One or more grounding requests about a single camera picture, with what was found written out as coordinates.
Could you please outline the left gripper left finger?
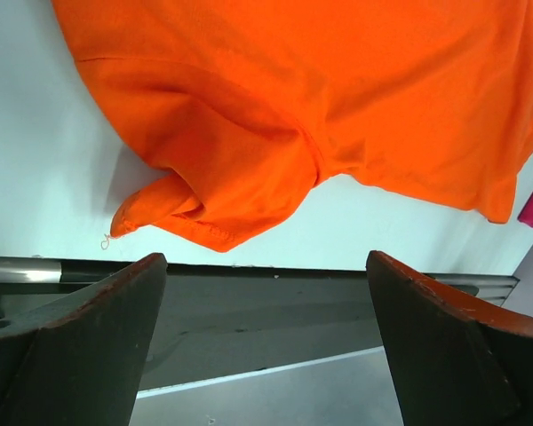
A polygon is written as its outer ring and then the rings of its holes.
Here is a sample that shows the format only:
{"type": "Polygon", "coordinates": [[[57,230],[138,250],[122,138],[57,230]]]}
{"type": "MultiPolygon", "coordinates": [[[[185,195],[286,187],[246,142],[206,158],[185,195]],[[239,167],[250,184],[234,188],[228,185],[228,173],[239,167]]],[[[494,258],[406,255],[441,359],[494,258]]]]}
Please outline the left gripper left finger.
{"type": "Polygon", "coordinates": [[[166,284],[150,254],[0,319],[0,425],[127,425],[166,284]]]}

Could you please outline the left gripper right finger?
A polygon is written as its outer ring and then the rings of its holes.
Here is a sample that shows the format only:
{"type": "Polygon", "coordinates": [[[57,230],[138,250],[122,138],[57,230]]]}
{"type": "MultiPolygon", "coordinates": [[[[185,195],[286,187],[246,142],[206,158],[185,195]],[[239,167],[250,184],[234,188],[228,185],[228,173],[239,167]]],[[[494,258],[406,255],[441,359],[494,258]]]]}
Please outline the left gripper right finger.
{"type": "Polygon", "coordinates": [[[533,317],[381,251],[370,294],[406,425],[533,425],[533,317]]]}

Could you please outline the orange t-shirt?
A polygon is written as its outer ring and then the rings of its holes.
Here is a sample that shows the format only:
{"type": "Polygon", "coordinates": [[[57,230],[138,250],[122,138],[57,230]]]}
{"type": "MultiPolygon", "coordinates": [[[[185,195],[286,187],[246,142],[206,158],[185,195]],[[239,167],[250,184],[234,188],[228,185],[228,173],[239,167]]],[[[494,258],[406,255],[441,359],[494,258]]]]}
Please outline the orange t-shirt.
{"type": "Polygon", "coordinates": [[[503,224],[533,153],[533,1],[56,1],[77,71],[163,177],[116,211],[226,252],[321,182],[503,224]]]}

